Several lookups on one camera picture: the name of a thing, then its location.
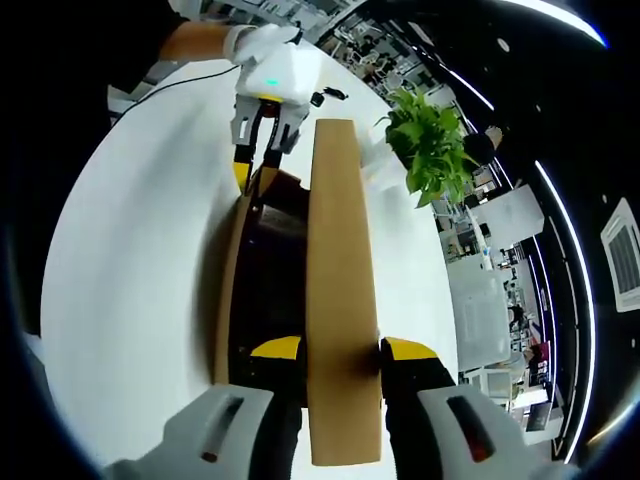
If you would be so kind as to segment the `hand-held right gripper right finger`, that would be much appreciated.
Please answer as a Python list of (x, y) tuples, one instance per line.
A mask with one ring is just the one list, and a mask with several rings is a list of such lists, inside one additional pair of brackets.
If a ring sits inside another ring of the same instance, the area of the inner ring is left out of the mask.
[(568, 466), (534, 454), (514, 419), (453, 380), (437, 354), (380, 341), (382, 395), (398, 479), (566, 479)]

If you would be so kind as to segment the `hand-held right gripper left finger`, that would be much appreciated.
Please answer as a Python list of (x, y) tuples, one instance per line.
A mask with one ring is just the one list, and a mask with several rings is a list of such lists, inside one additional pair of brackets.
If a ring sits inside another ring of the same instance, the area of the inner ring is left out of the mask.
[(289, 479), (302, 426), (298, 359), (302, 340), (285, 336), (251, 352), (283, 366), (281, 386), (263, 390), (216, 383), (171, 417), (161, 442), (137, 460), (107, 467), (109, 479)]

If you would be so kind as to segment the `person's left hand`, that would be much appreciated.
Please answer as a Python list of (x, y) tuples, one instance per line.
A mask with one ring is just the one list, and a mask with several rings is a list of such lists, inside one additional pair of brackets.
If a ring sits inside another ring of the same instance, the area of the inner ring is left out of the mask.
[(234, 65), (259, 61), (277, 46), (294, 40), (299, 33), (300, 29), (294, 26), (236, 25), (225, 36), (223, 57)]

